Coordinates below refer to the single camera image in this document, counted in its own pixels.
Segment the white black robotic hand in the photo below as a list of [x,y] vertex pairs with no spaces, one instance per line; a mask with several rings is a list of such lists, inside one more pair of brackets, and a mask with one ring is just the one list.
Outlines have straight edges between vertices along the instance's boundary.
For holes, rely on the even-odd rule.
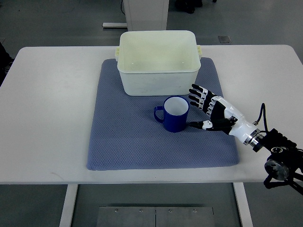
[[189,92],[190,104],[210,117],[207,121],[190,122],[190,127],[206,131],[223,131],[236,137],[244,145],[250,144],[252,147],[257,146],[264,138],[261,130],[246,121],[244,114],[223,97],[196,84],[192,84]]

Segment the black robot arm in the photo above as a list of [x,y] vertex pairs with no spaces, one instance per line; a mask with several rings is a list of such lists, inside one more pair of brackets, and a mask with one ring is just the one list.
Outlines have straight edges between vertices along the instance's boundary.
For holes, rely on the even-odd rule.
[[303,180],[303,174],[296,172],[298,169],[303,169],[303,150],[276,129],[268,130],[264,103],[261,105],[259,117],[253,125],[258,125],[261,118],[263,118],[264,130],[256,129],[249,144],[255,152],[261,148],[266,148],[270,152],[270,156],[264,164],[265,171],[268,173],[263,182],[264,186],[271,189],[289,185],[302,194],[303,187],[294,179]]

